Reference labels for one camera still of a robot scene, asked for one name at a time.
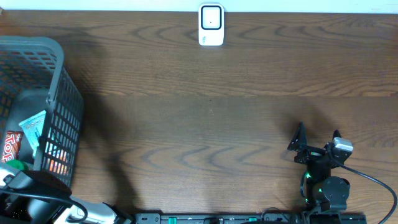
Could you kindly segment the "green lid jar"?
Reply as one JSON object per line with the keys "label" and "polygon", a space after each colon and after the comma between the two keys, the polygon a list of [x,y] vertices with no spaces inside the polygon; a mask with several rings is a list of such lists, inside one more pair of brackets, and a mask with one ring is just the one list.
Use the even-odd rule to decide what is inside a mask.
{"label": "green lid jar", "polygon": [[14,159],[7,161],[6,164],[17,170],[29,170],[29,165],[24,161]]}

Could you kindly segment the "red snack bar wrapper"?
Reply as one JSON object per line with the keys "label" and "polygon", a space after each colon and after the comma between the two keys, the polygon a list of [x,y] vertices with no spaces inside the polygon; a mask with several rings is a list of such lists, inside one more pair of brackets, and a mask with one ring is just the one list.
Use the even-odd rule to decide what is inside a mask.
{"label": "red snack bar wrapper", "polygon": [[1,156],[3,163],[18,159],[23,136],[24,133],[21,131],[8,131],[6,133]]}

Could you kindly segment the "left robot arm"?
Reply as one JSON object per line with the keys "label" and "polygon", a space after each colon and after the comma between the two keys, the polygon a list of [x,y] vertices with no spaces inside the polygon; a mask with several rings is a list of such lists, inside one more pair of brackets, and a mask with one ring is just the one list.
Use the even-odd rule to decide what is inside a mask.
{"label": "left robot arm", "polygon": [[54,175],[1,164],[1,223],[135,223],[136,219],[106,203],[89,203],[72,195]]}

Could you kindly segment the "teal snack packet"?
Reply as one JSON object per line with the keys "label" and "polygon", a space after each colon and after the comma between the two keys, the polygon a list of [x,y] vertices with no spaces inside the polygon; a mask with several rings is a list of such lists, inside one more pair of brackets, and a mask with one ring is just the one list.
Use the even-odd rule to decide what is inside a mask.
{"label": "teal snack packet", "polygon": [[43,132],[46,113],[47,112],[43,110],[19,123],[33,151],[32,157],[34,159],[37,149],[40,146],[39,139]]}

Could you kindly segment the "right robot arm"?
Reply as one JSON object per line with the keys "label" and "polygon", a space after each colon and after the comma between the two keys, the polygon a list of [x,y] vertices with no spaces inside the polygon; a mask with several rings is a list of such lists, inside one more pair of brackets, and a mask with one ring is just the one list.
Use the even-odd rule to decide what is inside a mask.
{"label": "right robot arm", "polygon": [[302,122],[287,148],[297,155],[294,162],[306,165],[304,197],[316,213],[339,212],[347,209],[350,184],[346,179],[332,176],[331,170],[343,164],[353,153],[351,141],[341,137],[338,130],[332,140],[322,148],[307,144],[305,126]]}

